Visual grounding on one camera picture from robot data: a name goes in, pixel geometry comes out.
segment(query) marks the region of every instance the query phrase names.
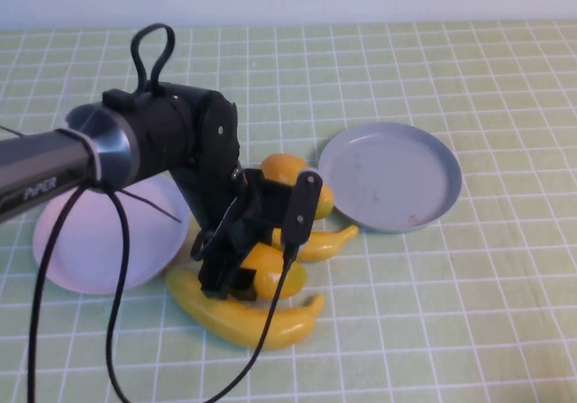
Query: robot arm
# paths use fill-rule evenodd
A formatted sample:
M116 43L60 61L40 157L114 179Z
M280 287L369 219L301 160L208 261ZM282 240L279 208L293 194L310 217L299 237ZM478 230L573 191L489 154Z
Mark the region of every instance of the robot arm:
M146 79L138 45L164 28L168 43ZM0 222L87 179L114 191L168 171L201 232L191 255L209 297L253 299L254 272L240 267L258 242L282 229L285 248L310 235L322 179L301 174L295 186L267 180L239 162L235 104L214 90L159 82L174 33L154 24L135 35L135 92L111 89L73 109L55 131L0 142Z

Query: black cable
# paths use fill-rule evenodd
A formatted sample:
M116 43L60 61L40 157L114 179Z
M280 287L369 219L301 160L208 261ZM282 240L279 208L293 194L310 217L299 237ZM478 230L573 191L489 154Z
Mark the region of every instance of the black cable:
M66 221L72 207L76 204L82 193L84 193L89 188L88 184L83 184L80 186L73 194L70 196L62 211L56 219L56 223L52 227L52 232L50 237L46 242L46 248L44 249L44 254L42 255L42 260L40 268L38 270L38 275L36 277L36 286L34 287L34 298L32 300L32 318L30 321L30 333L28 335L28 403L34 403L35 400L35 390L36 390L36 343L38 336L38 322L40 320L40 307L42 302L42 290L44 289L44 282L46 281L46 272L48 271L48 265L50 263L50 258L58 240L60 230Z
M173 214L171 214L170 212L165 211L164 209L162 209L160 206L153 204L150 200L144 198L144 197L140 197L135 195L134 193L131 193L130 191L126 191L125 189L121 189L120 191L118 191L119 193L124 194L125 196L134 198L136 200L140 200L141 202L145 203L148 206L153 207L154 209L156 209L157 211L159 211L161 214L164 214L165 216L167 216L168 218L173 219L174 221L178 222L178 223L182 223L182 221L177 218L176 216L174 216Z
M6 131L6 132L8 132L8 133L17 135L18 137L25 137L25 136L26 136L26 134L20 133L20 132L18 132L18 131L16 131L16 130L13 130L12 128L8 128L7 126L2 126L2 125L0 125L0 130L4 130L4 131Z
M257 358L259 357L259 354L261 353L262 346L264 345L264 341L267 338L267 333L269 332L270 323L272 322L272 317L274 316L274 311L277 307L277 304L279 303L282 285L284 284L285 279L287 278L287 274L289 273L289 269L290 269L290 264L294 261L295 257L293 257L289 261L285 261L285 264L282 268L282 272L280 273L280 278L279 278L277 290L274 293L274 297L272 298L272 301L270 302L269 314L267 315L267 320L264 323L264 328L262 329L261 339L259 340L258 344L256 345L256 348L254 349L254 353L252 354L251 359L246 363L244 368L231 381L231 383L229 383L226 387L224 387L223 390L220 391L218 394L216 394L212 398L205 401L205 403L215 403L216 401L218 401L222 397L224 397L226 394L228 394L236 385L238 385L238 383L241 380L243 380L244 376L246 376L246 373L249 372L249 370L251 369L253 364L256 362Z
M65 206L62 208L55 225L52 228L52 232L50 234L49 240L47 242L46 248L44 250L44 254L41 260L41 266L38 271L38 276L36 278L36 287L34 289L34 298L32 302L32 319L30 324L30 333L29 333L29 352L28 352L28 403L34 403L35 401L35 373L36 373L36 345L37 345L37 336L38 336L38 323L40 320L40 309L41 309L41 299L42 299L42 290L44 287L44 282L46 280L46 272L48 270L48 265L50 263L50 258L54 247L56 245L56 241L58 240L58 236L60 234L60 230L64 225L66 218L68 217L72 207L76 204L80 196L89 189L89 184L83 184L80 186L69 198ZM126 213L124 211L124 207L121 201L118 199L116 194L112 191L105 190L105 193L110 197L112 200L114 207L116 208L116 212L120 218L120 224L123 234L123 255L121 260L121 267L120 273L118 276L118 284L116 286L116 291L114 294L113 306L112 311L110 313L110 318L108 321L108 327L106 330L106 343L105 343L105 352L106 352L106 368L108 370L108 376L112 383L114 392L116 396L123 402L123 403L131 403L130 400L124 395L120 384L118 383L118 379L116 378L116 374L114 372L114 363L113 363L113 340L114 340L114 327L116 324L116 319L118 317L118 311L120 309L120 303L122 300L122 295L124 292L124 283L126 281L126 273L128 271L128 260L130 257L130 231L128 227L128 218L126 217ZM286 249L284 253L284 266L283 270L280 274L279 283L277 289L275 291L274 297L270 303L269 313L267 315L266 322L264 324L264 328L262 329L261 339L259 340L254 353L252 354L251 359L247 362L244 366L243 370L218 394L207 400L205 403L215 403L223 396L228 394L238 383L246 376L249 370L252 368L253 364L256 362L259 354L261 353L262 346L266 340L267 334L269 332L270 324L272 322L272 318L274 316L274 312L276 310L277 304L279 303L280 292L282 291L282 286L285 282L285 279L289 273L290 265L296 259L297 256L296 249Z
M118 384L118 379L114 373L114 365L112 359L114 325L116 324L116 318L118 317L118 310L120 308L120 301L124 292L124 282L126 281L126 272L128 271L128 258L130 257L130 232L128 230L128 218L126 217L122 203L114 192L108 190L105 192L114 203L114 207L116 208L116 212L120 218L120 226L123 232L123 258L120 264L120 274L118 276L118 284L114 294L110 319L108 320L108 328L106 329L106 368L108 369L108 377L110 378L110 382L112 383L116 396L118 396L118 398L123 403L130 403L130 400L123 394L123 391Z

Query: black cylindrical arm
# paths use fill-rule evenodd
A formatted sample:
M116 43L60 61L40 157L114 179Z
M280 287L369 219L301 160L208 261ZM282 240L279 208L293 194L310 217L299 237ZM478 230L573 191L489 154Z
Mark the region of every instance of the black cylindrical arm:
M92 176L85 144L61 131L0 142L0 223Z

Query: green grid tablecloth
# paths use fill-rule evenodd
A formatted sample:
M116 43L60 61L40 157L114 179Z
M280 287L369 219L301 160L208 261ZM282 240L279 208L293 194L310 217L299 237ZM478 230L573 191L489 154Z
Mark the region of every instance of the green grid tablecloth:
M0 124L46 131L105 89L133 90L133 33L0 32ZM162 47L160 32L142 43L149 71ZM325 294L314 334L263 354L223 401L577 401L576 55L570 21L177 29L161 79L236 102L245 166L277 151L315 164L343 128L379 120L433 133L463 169L460 200L438 224L361 231L308 264L292 304ZM5 402L25 400L40 211L0 225ZM110 306L47 284L39 401L117 401L104 361ZM162 279L126 293L117 329L133 401L211 397L251 354L195 324Z

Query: pink plate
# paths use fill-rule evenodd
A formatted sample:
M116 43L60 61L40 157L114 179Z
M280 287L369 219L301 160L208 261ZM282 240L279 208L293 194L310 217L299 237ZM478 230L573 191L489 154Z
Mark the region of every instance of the pink plate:
M146 198L182 223L127 195L124 206L130 231L130 256L125 289L158 275L174 258L188 234L190 210L176 184L164 175L125 189ZM33 253L40 264L50 232L72 191L52 199L34 231ZM110 198L86 191L72 208L48 268L47 278L58 286L85 294L112 294L118 283L123 237Z

